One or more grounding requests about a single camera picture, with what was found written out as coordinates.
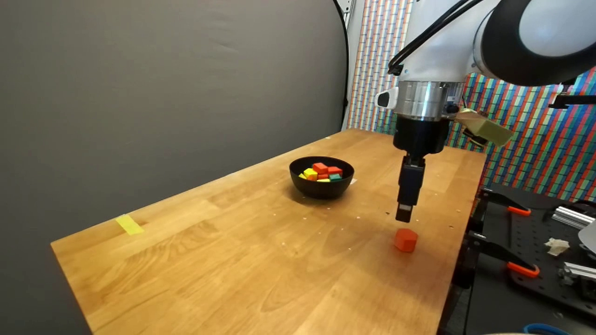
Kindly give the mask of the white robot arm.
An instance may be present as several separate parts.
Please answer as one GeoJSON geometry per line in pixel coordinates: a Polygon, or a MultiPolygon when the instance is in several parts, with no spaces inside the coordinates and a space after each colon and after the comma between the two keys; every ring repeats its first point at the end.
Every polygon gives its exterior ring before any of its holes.
{"type": "Polygon", "coordinates": [[[404,153],[397,218],[412,218],[425,158],[443,149],[468,74],[568,86],[594,65],[596,0],[412,0],[406,45],[388,63],[397,86],[378,97],[404,153]]]}

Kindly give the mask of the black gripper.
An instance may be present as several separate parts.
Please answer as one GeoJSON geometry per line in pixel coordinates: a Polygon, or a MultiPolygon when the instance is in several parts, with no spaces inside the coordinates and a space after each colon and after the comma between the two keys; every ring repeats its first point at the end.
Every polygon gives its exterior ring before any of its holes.
{"type": "Polygon", "coordinates": [[[408,223],[414,214],[414,207],[419,199],[419,186],[425,173],[425,156],[436,154],[443,149],[447,140],[449,121],[417,121],[399,115],[393,145],[402,149],[402,169],[399,177],[399,197],[397,197],[397,221],[408,223]]]}

